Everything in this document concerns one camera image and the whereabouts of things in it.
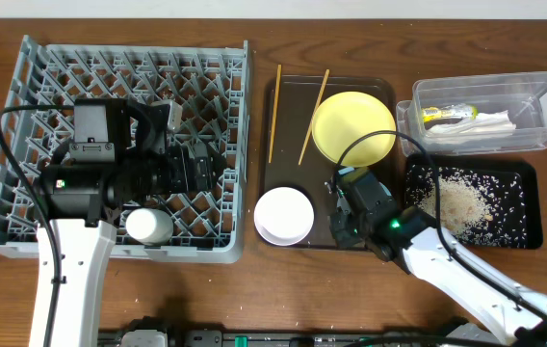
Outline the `white cup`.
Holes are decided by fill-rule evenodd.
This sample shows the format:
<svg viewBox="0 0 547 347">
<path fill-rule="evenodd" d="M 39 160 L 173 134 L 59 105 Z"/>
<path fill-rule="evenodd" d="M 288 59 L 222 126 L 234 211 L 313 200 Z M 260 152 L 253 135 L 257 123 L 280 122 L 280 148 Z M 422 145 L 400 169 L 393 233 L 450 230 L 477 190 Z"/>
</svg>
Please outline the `white cup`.
<svg viewBox="0 0 547 347">
<path fill-rule="evenodd" d="M 173 220 L 162 210 L 140 208 L 132 211 L 125 221 L 127 233 L 145 245 L 162 245 L 173 235 Z"/>
</svg>

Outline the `green snack wrapper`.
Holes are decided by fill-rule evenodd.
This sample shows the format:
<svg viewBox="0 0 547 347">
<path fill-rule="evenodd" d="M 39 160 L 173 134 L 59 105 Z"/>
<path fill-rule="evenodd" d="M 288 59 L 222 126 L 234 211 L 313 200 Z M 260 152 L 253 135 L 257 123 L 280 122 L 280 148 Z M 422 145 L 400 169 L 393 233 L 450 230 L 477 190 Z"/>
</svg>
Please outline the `green snack wrapper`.
<svg viewBox="0 0 547 347">
<path fill-rule="evenodd" d="M 437 120 L 473 120 L 479 111 L 474 105 L 460 103 L 449 106 L 430 106 L 421 109 L 422 119 L 424 122 Z"/>
</svg>

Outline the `white napkin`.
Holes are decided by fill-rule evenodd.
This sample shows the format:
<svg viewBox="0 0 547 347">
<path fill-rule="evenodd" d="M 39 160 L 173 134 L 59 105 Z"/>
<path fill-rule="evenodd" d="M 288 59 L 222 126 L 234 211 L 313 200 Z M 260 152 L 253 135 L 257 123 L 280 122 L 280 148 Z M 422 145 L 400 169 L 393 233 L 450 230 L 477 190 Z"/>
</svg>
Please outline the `white napkin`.
<svg viewBox="0 0 547 347">
<path fill-rule="evenodd" d="M 494 114 L 478 113 L 473 119 L 464 119 L 457 123 L 437 124 L 427 130 L 431 136 L 453 134 L 478 134 L 488 132 L 512 132 L 516 125 L 510 121 L 508 111 Z"/>
</svg>

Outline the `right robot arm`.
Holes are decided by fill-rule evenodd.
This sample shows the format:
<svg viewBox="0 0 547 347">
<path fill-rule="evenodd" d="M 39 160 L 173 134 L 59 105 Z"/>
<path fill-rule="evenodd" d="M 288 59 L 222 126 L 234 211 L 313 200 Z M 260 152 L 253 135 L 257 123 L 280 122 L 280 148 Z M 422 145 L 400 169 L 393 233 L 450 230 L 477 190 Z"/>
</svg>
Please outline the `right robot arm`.
<svg viewBox="0 0 547 347">
<path fill-rule="evenodd" d="M 338 246 L 361 243 L 447 294 L 499 342 L 547 346 L 547 295 L 477 257 L 422 210 L 338 210 L 329 216 L 329 228 Z"/>
</svg>

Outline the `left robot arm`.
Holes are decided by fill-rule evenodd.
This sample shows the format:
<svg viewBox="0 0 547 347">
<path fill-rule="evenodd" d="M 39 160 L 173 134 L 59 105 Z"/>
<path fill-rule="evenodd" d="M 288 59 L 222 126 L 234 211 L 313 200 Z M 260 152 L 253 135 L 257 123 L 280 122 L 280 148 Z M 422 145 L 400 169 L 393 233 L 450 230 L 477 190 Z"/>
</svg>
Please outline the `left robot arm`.
<svg viewBox="0 0 547 347">
<path fill-rule="evenodd" d="M 226 160 L 210 145 L 132 147 L 66 143 L 35 181 L 41 202 L 39 279 L 29 343 L 92 346 L 116 220 L 129 201 L 213 190 Z"/>
</svg>

